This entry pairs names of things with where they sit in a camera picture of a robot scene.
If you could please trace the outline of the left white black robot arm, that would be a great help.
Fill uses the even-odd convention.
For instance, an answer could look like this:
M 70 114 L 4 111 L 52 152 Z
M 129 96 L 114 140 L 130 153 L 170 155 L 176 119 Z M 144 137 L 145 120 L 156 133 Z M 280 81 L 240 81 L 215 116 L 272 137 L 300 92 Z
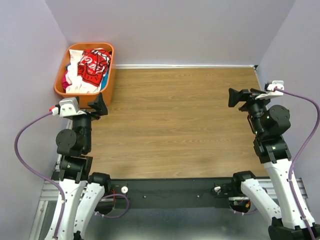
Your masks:
M 108 174 L 90 174 L 93 158 L 92 121 L 108 114 L 103 95 L 81 109 L 79 97 L 62 99 L 52 108 L 53 115 L 69 119 L 71 128 L 56 136 L 57 153 L 61 156 L 56 183 L 58 199 L 47 232 L 47 240 L 82 240 L 94 210 L 105 193 L 111 189 Z

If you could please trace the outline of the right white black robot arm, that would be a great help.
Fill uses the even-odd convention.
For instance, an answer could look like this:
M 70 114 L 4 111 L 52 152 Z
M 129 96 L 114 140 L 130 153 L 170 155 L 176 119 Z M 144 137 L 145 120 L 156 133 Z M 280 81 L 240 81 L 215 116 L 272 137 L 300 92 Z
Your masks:
M 277 200 L 268 195 L 251 171 L 234 173 L 231 185 L 248 197 L 264 217 L 270 239 L 318 240 L 320 226 L 301 194 L 294 174 L 294 160 L 283 138 L 291 126 L 290 111 L 278 104 L 267 107 L 272 97 L 283 93 L 283 87 L 278 84 L 265 91 L 229 88 L 228 107 L 243 103 L 239 111 L 248 114 L 247 120 L 255 135 L 254 151 L 268 173 Z

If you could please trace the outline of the white red printed t-shirt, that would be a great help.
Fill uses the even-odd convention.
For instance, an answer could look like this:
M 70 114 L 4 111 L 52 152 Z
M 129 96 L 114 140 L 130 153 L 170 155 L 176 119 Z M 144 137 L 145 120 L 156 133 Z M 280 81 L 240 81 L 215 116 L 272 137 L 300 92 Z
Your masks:
M 101 81 L 111 66 L 111 52 L 103 48 L 69 50 L 66 79 L 70 83 L 66 93 L 94 94 L 100 92 Z

